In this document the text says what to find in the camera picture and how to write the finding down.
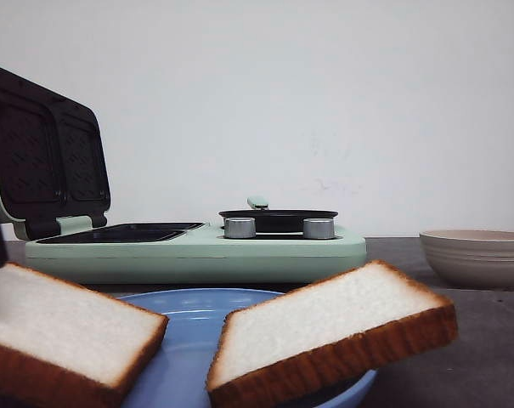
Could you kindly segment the toast bread slice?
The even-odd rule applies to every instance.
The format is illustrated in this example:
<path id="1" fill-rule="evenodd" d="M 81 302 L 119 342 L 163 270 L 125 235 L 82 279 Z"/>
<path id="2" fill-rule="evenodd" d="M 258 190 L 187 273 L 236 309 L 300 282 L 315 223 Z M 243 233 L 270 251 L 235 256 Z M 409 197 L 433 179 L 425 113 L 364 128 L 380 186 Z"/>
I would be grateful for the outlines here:
<path id="1" fill-rule="evenodd" d="M 119 407 L 167 316 L 34 269 L 0 269 L 0 396 L 34 407 Z"/>
<path id="2" fill-rule="evenodd" d="M 214 407 L 276 407 L 457 336 L 450 299 L 375 260 L 230 312 L 206 391 Z"/>

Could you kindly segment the breakfast maker hinged lid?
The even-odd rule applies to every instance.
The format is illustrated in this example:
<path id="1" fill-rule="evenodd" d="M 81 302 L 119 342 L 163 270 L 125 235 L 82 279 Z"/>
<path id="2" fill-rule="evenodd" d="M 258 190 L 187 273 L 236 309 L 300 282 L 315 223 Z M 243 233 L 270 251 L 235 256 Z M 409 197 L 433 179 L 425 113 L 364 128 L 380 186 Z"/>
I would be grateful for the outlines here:
<path id="1" fill-rule="evenodd" d="M 110 187 L 98 121 L 86 106 L 0 67 L 0 218 L 25 241 L 59 221 L 102 227 Z"/>

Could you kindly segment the beige ribbed bowl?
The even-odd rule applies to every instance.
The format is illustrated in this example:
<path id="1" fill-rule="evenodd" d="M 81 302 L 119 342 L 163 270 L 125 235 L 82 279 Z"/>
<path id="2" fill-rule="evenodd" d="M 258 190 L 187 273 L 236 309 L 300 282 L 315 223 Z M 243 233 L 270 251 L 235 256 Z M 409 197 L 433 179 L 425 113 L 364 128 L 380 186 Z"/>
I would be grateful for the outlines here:
<path id="1" fill-rule="evenodd" d="M 432 270 L 457 286 L 514 286 L 514 232 L 441 229 L 420 233 L 421 247 Z"/>

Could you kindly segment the mint green breakfast maker base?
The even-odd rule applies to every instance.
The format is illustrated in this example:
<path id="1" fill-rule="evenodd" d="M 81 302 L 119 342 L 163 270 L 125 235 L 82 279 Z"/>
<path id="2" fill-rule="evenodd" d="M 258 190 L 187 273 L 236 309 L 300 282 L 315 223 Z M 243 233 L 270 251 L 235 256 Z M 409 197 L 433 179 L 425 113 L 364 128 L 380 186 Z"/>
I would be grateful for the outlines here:
<path id="1" fill-rule="evenodd" d="M 25 244 L 26 265 L 83 284 L 307 283 L 365 260 L 365 239 L 340 225 L 332 239 L 309 240 L 229 239 L 198 222 L 118 224 Z"/>

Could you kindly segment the blue round plate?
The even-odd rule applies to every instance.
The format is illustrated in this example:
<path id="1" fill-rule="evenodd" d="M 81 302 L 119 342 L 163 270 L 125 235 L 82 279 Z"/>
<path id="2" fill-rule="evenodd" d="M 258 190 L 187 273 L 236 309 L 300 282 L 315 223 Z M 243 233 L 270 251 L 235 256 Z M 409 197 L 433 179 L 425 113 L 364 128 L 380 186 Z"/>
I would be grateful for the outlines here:
<path id="1" fill-rule="evenodd" d="M 124 407 L 209 407 L 206 375 L 225 316 L 234 309 L 278 296 L 239 288 L 149 292 L 122 299 L 169 318 L 159 351 L 147 365 Z"/>

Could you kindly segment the left silver control knob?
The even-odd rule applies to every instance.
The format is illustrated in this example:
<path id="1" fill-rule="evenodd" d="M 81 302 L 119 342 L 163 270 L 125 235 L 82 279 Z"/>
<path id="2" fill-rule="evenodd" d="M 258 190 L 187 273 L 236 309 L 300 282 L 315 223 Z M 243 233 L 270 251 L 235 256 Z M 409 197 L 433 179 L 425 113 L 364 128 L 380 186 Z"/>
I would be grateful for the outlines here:
<path id="1" fill-rule="evenodd" d="M 227 239 L 251 239 L 257 235 L 256 221 L 250 217 L 226 218 L 223 229 Z"/>

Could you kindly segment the silver control knob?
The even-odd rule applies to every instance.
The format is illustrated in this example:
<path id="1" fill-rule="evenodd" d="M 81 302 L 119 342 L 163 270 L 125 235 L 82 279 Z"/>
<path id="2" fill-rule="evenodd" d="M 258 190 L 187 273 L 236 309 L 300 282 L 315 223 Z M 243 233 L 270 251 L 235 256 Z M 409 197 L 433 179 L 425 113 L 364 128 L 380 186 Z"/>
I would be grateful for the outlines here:
<path id="1" fill-rule="evenodd" d="M 308 240 L 334 239 L 335 225 L 332 218 L 305 218 L 302 222 L 302 234 Z"/>
<path id="2" fill-rule="evenodd" d="M 257 235 L 256 221 L 250 217 L 226 218 L 223 229 L 227 239 L 251 239 Z"/>

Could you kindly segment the black round frying pan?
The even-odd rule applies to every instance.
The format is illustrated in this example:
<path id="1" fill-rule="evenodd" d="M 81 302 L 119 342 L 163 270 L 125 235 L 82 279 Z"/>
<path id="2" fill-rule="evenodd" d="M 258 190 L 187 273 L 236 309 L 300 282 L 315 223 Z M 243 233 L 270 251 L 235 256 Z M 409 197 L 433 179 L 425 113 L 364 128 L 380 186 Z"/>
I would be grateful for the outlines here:
<path id="1" fill-rule="evenodd" d="M 250 195 L 246 198 L 249 209 L 225 210 L 218 214 L 227 218 L 253 218 L 257 233 L 301 233 L 307 218 L 334 219 L 338 212 L 309 209 L 270 209 L 266 198 Z"/>

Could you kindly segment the right silver control knob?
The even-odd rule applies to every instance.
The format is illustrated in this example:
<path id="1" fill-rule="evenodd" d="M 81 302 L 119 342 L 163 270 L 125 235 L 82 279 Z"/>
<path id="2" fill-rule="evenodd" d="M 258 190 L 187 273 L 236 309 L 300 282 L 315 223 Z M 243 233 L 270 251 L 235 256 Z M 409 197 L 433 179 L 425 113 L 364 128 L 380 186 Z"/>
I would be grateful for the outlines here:
<path id="1" fill-rule="evenodd" d="M 302 234 L 308 240 L 334 239 L 335 225 L 332 218 L 305 218 L 302 222 Z"/>

